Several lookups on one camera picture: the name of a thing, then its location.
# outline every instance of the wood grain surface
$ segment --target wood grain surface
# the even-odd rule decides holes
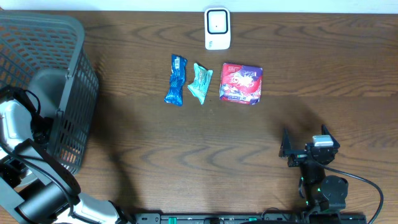
[[[278,158],[282,128],[303,147],[324,123],[341,144],[330,166],[377,183],[376,223],[398,223],[398,15],[232,13],[231,48],[209,51],[202,13],[47,13],[83,23],[101,82],[82,191],[131,212],[301,208],[300,171]],[[193,63],[214,70],[204,105],[187,85],[182,107],[164,103],[171,54],[188,59],[187,84]],[[219,100],[224,62],[263,68],[260,103]],[[345,211],[370,220],[377,191],[348,181]]]

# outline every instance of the gray plastic basket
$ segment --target gray plastic basket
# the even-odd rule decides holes
[[[84,36],[72,17],[0,11],[0,88],[29,88],[53,105],[44,106],[54,118],[47,152],[72,174],[83,161],[98,94]]]

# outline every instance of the white rectangular device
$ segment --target white rectangular device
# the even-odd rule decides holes
[[[208,50],[224,50],[231,45],[231,17],[223,7],[205,11],[205,47]]]

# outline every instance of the white background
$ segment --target white background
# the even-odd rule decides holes
[[[0,0],[3,9],[398,13],[398,0]]]

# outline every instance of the pink package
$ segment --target pink package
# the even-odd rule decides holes
[[[220,99],[254,105],[260,102],[262,68],[224,63]]]

